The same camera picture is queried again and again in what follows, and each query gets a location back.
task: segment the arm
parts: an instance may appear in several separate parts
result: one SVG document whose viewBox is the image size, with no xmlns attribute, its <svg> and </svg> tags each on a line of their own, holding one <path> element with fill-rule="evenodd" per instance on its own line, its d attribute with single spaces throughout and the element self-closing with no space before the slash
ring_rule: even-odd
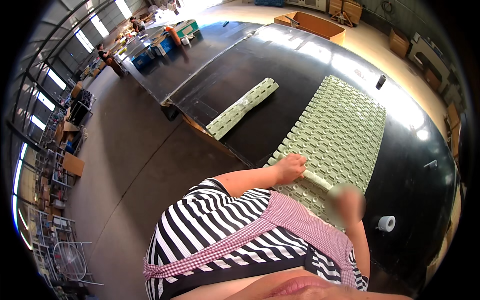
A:
<svg viewBox="0 0 480 300">
<path fill-rule="evenodd" d="M 370 250 L 361 220 L 365 214 L 365 197 L 355 189 L 345 188 L 334 204 L 345 225 L 345 234 L 353 244 L 357 268 L 370 278 Z"/>
<path fill-rule="evenodd" d="M 222 183 L 232 197 L 240 197 L 250 189 L 267 189 L 303 177 L 306 161 L 300 154 L 289 154 L 271 167 L 235 171 L 214 178 Z"/>
<path fill-rule="evenodd" d="M 345 234 L 353 244 L 357 268 L 363 276 L 370 278 L 370 249 L 368 248 L 363 222 L 360 221 L 355 225 L 347 227 Z"/>
</svg>

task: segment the pink checkered apron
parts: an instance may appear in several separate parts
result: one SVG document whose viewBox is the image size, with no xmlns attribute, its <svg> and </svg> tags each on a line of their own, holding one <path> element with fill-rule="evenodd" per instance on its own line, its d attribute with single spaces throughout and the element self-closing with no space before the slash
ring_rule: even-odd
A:
<svg viewBox="0 0 480 300">
<path fill-rule="evenodd" d="M 183 274 L 237 250 L 277 226 L 290 230 L 330 257 L 340 267 L 342 284 L 357 287 L 352 264 L 348 260 L 348 255 L 352 251 L 352 242 L 348 237 L 320 218 L 311 215 L 305 206 L 275 191 L 271 191 L 268 207 L 255 221 L 179 261 L 159 266 L 149 264 L 144 258 L 143 274 L 146 280 Z"/>
</svg>

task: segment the striped shirt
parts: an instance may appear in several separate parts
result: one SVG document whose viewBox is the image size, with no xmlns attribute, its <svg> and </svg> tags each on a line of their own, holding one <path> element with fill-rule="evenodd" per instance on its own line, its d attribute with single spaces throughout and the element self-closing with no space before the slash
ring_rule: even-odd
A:
<svg viewBox="0 0 480 300">
<path fill-rule="evenodd" d="M 192 256 L 259 218 L 269 199 L 269 190 L 252 189 L 235 198 L 219 181 L 202 181 L 162 214 L 146 253 L 147 262 L 165 265 Z M 349 261 L 357 289 L 367 290 L 368 278 L 358 270 L 353 248 Z M 145 289 L 150 300 L 170 299 L 199 286 L 299 266 L 329 282 L 341 283 L 340 267 L 331 258 L 279 226 L 196 269 L 178 276 L 151 278 L 145 282 Z"/>
</svg>

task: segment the skin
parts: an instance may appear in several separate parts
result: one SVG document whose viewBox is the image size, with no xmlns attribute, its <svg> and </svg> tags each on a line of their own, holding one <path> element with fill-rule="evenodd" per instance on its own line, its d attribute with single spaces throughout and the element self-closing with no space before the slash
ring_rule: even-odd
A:
<svg viewBox="0 0 480 300">
<path fill-rule="evenodd" d="M 305 270 L 277 272 L 262 277 L 226 300 L 408 300 L 409 297 L 364 292 L 329 283 Z"/>
<path fill-rule="evenodd" d="M 287 184 L 302 177 L 307 159 L 300 154 L 289 154 L 275 165 L 267 168 L 235 171 L 214 177 L 222 183 L 229 194 L 240 197 L 254 188 L 267 189 L 276 184 Z M 370 276 L 370 251 L 362 221 L 358 216 L 363 209 L 359 195 L 345 190 L 338 195 L 338 211 L 346 224 L 346 235 L 355 249 L 357 267 L 363 276 Z M 290 290 L 281 286 L 287 284 Z M 174 300 L 257 300 L 257 299 L 410 299 L 399 295 L 387 295 L 358 291 L 344 285 L 329 283 L 319 276 L 305 271 L 303 267 L 275 272 L 263 276 L 242 278 L 201 286 Z"/>
</svg>

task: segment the green plastic mat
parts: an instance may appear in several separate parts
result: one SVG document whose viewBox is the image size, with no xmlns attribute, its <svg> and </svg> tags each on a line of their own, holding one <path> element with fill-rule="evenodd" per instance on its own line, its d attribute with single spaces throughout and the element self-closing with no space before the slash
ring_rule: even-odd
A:
<svg viewBox="0 0 480 300">
<path fill-rule="evenodd" d="M 265 78 L 213 119 L 206 126 L 208 132 L 218 141 L 232 129 L 250 109 L 257 106 L 277 88 L 278 84 L 274 82 L 272 78 Z"/>
<path fill-rule="evenodd" d="M 377 160 L 385 127 L 386 110 L 346 82 L 325 77 L 291 132 L 264 167 L 289 153 L 307 158 L 307 170 L 331 186 L 350 182 L 363 193 Z M 327 189 L 307 178 L 274 190 L 297 200 L 324 221 Z"/>
</svg>

